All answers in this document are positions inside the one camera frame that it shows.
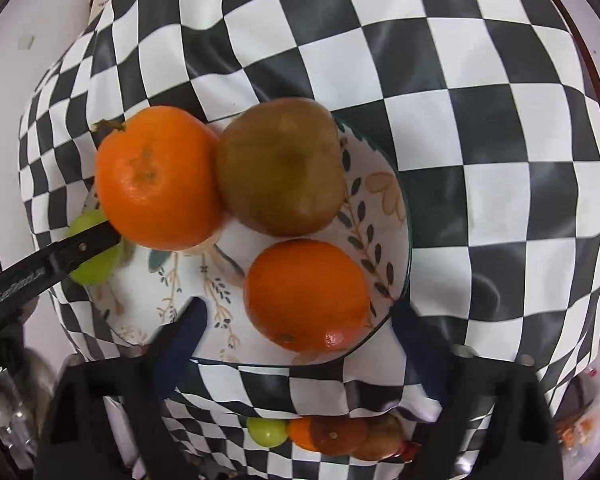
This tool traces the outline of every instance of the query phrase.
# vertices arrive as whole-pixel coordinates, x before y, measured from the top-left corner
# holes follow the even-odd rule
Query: green fruit
[[[315,101],[276,99],[250,108],[224,131],[216,178],[229,211],[255,231],[281,237],[327,227],[344,202],[338,128]]]
[[[253,441],[262,447],[279,446],[288,438],[286,420],[279,418],[248,418],[247,430]]]
[[[101,224],[107,218],[101,209],[94,209],[81,214],[74,219],[66,231],[66,236],[70,237],[77,235],[82,231],[86,231],[94,225]],[[118,244],[107,249],[100,254],[94,256],[91,260],[87,260],[80,267],[70,274],[74,282],[82,285],[101,285],[107,281],[111,273],[116,270],[120,256],[122,254],[122,244]]]

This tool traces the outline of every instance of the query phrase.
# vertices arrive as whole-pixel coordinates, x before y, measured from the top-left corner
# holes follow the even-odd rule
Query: floor
[[[562,0],[583,37],[600,72],[600,20],[585,0]],[[5,267],[32,251],[17,178],[17,132],[20,114],[35,85],[77,37],[88,20],[89,0],[11,0],[0,15],[0,257]],[[31,35],[30,50],[18,42]],[[59,370],[73,352],[58,324],[47,294],[25,330],[26,344],[37,349]],[[600,369],[600,357],[596,361]],[[123,454],[133,455],[126,436]],[[600,425],[583,460],[570,464],[566,480],[580,477],[600,449]]]

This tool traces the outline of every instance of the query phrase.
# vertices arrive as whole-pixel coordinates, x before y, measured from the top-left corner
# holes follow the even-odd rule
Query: black and white tablecloth
[[[600,109],[550,0],[112,0],[22,117],[20,187],[36,246],[64,237],[93,185],[102,139],[90,124],[149,105],[213,123],[282,96],[316,99],[384,149],[409,201],[419,314],[480,355],[533,356],[555,409],[600,338]],[[53,295],[80,352],[120,354],[126,343],[83,288],[67,280]],[[435,418],[397,343],[374,347],[387,331],[349,361],[363,381],[347,381],[346,359],[193,360],[166,423],[189,452],[256,476],[394,478],[402,465],[391,461],[265,450],[243,421],[395,406]],[[469,449],[487,424],[477,419]]]

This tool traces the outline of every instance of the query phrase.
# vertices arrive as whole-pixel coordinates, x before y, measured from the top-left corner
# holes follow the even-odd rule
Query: green grape
[[[279,418],[248,418],[247,430],[253,441],[262,447],[279,446],[288,437],[286,420]]]
[[[69,225],[69,228],[66,231],[66,236],[76,235],[94,225],[101,224],[106,220],[107,218],[104,216],[101,209],[87,211],[71,222],[71,225]],[[84,262],[70,274],[71,279],[82,286],[101,285],[105,283],[113,271],[116,270],[121,255],[122,243],[109,248]]]

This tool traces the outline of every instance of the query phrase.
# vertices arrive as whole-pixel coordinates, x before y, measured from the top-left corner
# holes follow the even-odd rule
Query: floral plate
[[[244,311],[242,281],[256,256],[280,239],[254,232],[235,219],[186,251],[156,251],[124,240],[120,268],[105,285],[88,287],[109,326],[128,343],[145,344],[161,325],[176,319],[190,297],[201,296],[209,322],[195,357],[275,366],[330,361],[371,336],[387,320],[408,282],[408,209],[397,173],[382,151],[339,120],[336,123],[346,200],[333,222],[310,238],[336,245],[363,269],[372,301],[365,329],[352,348],[299,354],[254,329]],[[84,210],[97,207],[92,192]]]

